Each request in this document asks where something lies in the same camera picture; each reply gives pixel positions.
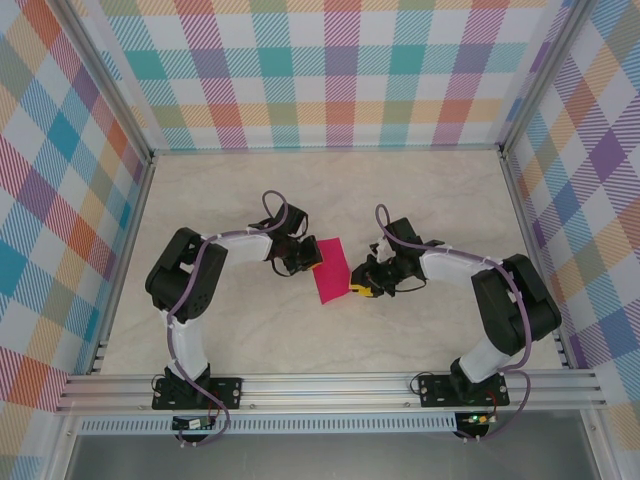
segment pink sponge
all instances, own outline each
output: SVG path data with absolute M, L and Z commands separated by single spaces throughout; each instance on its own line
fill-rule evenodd
M 313 269 L 313 276 L 318 287 L 320 302 L 324 305 L 334 298 L 349 293 L 351 270 L 347 265 L 339 238 L 319 240 L 318 247 L 322 252 L 322 264 Z

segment table surface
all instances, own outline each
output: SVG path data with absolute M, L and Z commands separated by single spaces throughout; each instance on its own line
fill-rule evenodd
M 103 374 L 162 371 L 169 354 L 144 290 L 147 274 L 181 227 L 211 234 L 265 218 L 267 189 L 309 214 L 309 234 L 340 237 L 350 268 L 380 237 L 374 208 L 381 202 L 392 219 L 407 216 L 424 241 L 494 258 L 526 253 L 493 151 L 161 157 Z M 281 278 L 268 263 L 224 270 L 203 316 L 205 353 L 221 374 L 442 371 L 482 336 L 470 289 L 430 282 L 395 298 L 348 294 L 321 305 L 310 272 Z M 560 367 L 550 336 L 534 344 L 528 369 Z

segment purple cable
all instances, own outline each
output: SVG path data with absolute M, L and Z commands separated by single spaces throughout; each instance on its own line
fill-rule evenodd
M 511 417 L 511 420 L 509 422 L 507 422 L 505 425 L 503 425 L 502 428 L 500 428 L 499 430 L 496 430 L 494 432 L 491 432 L 488 435 L 485 435 L 484 439 L 488 440 L 488 439 L 497 437 L 498 435 L 502 434 L 507 429 L 508 426 L 513 425 L 514 420 L 518 417 L 520 412 L 522 412 L 522 410 L 524 409 L 525 405 L 527 404 L 527 401 L 529 400 L 529 394 L 531 393 L 531 379 L 529 378 L 529 375 L 527 375 L 527 373 L 523 372 L 522 370 L 518 370 L 519 368 L 522 368 L 527 363 L 527 361 L 529 360 L 529 357 L 531 356 L 531 343 L 532 343 L 531 322 L 529 321 L 529 315 L 527 314 L 527 309 L 524 306 L 524 302 L 522 301 L 522 295 L 520 295 L 520 292 L 518 291 L 518 287 L 516 286 L 515 282 L 511 278 L 511 275 L 509 275 L 509 272 L 507 272 L 502 267 L 502 265 L 494 262 L 493 260 L 491 260 L 489 258 L 480 257 L 478 255 L 474 255 L 474 254 L 468 253 L 468 252 L 463 252 L 461 250 L 454 250 L 452 248 L 429 247 L 427 245 L 418 245 L 418 244 L 415 244 L 415 243 L 409 243 L 409 242 L 405 242 L 403 240 L 400 240 L 399 238 L 397 238 L 394 235 L 392 235 L 391 233 L 389 233 L 389 231 L 386 229 L 386 227 L 382 223 L 382 220 L 380 219 L 380 210 L 384 211 L 385 217 L 387 219 L 387 225 L 388 225 L 389 223 L 391 223 L 391 217 L 389 216 L 389 209 L 386 207 L 386 205 L 384 205 L 382 203 L 379 203 L 376 206 L 376 221 L 378 222 L 378 226 L 384 232 L 385 237 L 387 237 L 388 239 L 394 241 L 398 245 L 402 245 L 403 247 L 415 248 L 417 250 L 425 250 L 425 251 L 430 251 L 430 252 L 444 253 L 444 254 L 449 254 L 449 255 L 455 255 L 457 257 L 467 258 L 469 260 L 474 260 L 476 262 L 484 262 L 487 265 L 490 265 L 493 268 L 495 268 L 504 277 L 504 279 L 506 280 L 507 284 L 509 285 L 509 288 L 513 292 L 513 295 L 516 298 L 516 303 L 518 305 L 518 309 L 520 310 L 520 316 L 522 317 L 522 323 L 524 324 L 524 338 L 525 338 L 524 355 L 522 356 L 522 359 L 518 363 L 516 363 L 515 365 L 507 365 L 506 367 L 503 367 L 503 368 L 499 369 L 499 371 L 500 372 L 509 372 L 510 371 L 510 372 L 519 373 L 519 374 L 523 375 L 525 377 L 526 382 L 527 382 L 527 389 L 526 389 L 526 392 L 524 394 L 524 398 L 522 399 L 522 402 L 520 403 L 520 406 L 518 407 L 518 410 L 516 410 L 516 413 L 514 414 L 514 416 Z M 465 436 L 465 437 L 468 437 L 468 438 L 471 437 L 470 435 L 464 434 L 463 432 L 460 432 L 460 433 L 462 433 L 463 436 Z
M 196 276 L 198 274 L 198 270 L 200 269 L 200 264 L 202 263 L 202 257 L 204 256 L 204 251 L 211 242 L 213 242 L 214 240 L 217 240 L 218 238 L 228 237 L 231 235 L 259 235 L 263 233 L 269 233 L 276 230 L 277 228 L 280 228 L 280 226 L 284 224 L 284 222 L 287 219 L 287 215 L 289 213 L 289 204 L 287 203 L 287 200 L 284 198 L 284 195 L 282 195 L 280 192 L 277 192 L 276 190 L 267 190 L 262 194 L 262 205 L 267 211 L 267 214 L 269 215 L 269 217 L 273 218 L 273 215 L 271 215 L 271 212 L 269 211 L 269 207 L 267 207 L 266 198 L 267 198 L 267 195 L 269 194 L 276 195 L 280 198 L 280 200 L 282 200 L 282 205 L 284 205 L 284 214 L 282 215 L 282 218 L 280 219 L 280 221 L 275 225 L 272 225 L 271 227 L 265 228 L 263 230 L 233 230 L 230 232 L 212 235 L 209 238 L 207 238 L 202 243 L 202 245 L 200 246 L 200 249 L 198 250 L 198 255 L 196 256 L 196 260 L 193 263 L 193 270 L 189 275 L 189 282 L 187 283 L 187 287 L 184 289 L 184 292 L 182 292 L 182 296 L 178 299 L 178 301 L 173 306 L 173 308 L 169 310 L 169 313 L 167 313 L 167 344 L 169 345 L 169 354 L 171 355 L 171 360 L 173 360 L 174 365 L 176 366 L 176 369 L 178 370 L 178 372 L 180 372 L 180 375 L 182 375 L 182 378 L 184 378 L 189 385 L 191 385 L 195 390 L 197 390 L 202 395 L 204 395 L 209 400 L 211 400 L 218 408 L 220 408 L 224 412 L 224 415 L 226 417 L 222 430 L 220 430 L 218 433 L 214 435 L 209 435 L 207 438 L 205 438 L 200 442 L 197 442 L 197 443 L 193 442 L 191 444 L 191 446 L 193 447 L 206 445 L 220 438 L 220 436 L 229 428 L 229 425 L 231 423 L 231 417 L 229 415 L 229 410 L 224 405 L 224 403 L 222 403 L 214 395 L 207 392 L 204 388 L 202 388 L 195 381 L 193 381 L 193 379 L 191 379 L 189 375 L 187 375 L 187 372 L 184 370 L 184 368 L 182 368 L 182 365 L 180 365 L 180 362 L 178 362 L 176 358 L 176 352 L 173 347 L 173 328 L 172 327 L 173 327 L 173 320 L 175 318 L 174 315 L 180 309 L 180 307 L 184 305 L 184 302 L 187 301 L 187 298 L 189 297 L 189 294 L 193 289 L 193 285 L 195 284 Z M 182 438 L 182 430 L 178 432 L 178 438 L 182 442 L 182 445 L 186 444 L 185 440 Z

